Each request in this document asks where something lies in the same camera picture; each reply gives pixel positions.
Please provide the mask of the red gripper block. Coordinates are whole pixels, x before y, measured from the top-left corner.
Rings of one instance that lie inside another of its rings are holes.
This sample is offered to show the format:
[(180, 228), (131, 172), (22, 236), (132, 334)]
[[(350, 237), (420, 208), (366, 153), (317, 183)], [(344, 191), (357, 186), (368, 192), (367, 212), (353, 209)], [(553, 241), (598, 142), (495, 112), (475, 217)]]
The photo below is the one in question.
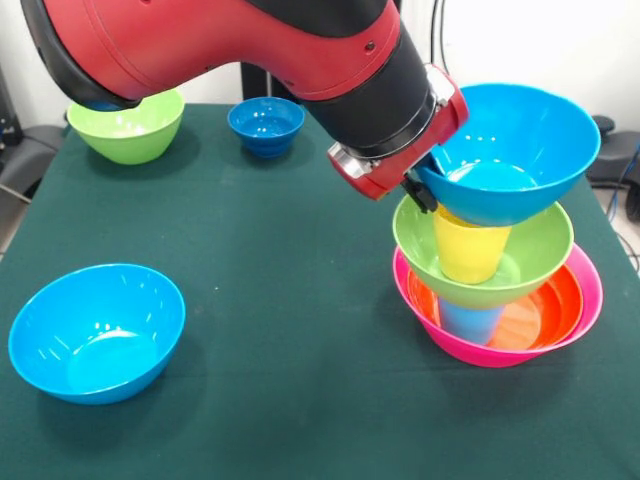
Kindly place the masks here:
[(425, 66), (427, 91), (409, 122), (391, 137), (368, 147), (339, 142), (328, 150), (331, 164), (364, 196), (379, 200), (401, 185), (424, 214), (433, 213), (438, 201), (418, 177), (409, 171), (425, 157), (425, 167), (439, 176), (446, 173), (429, 153), (444, 144), (468, 120), (469, 111), (460, 89), (441, 68)]

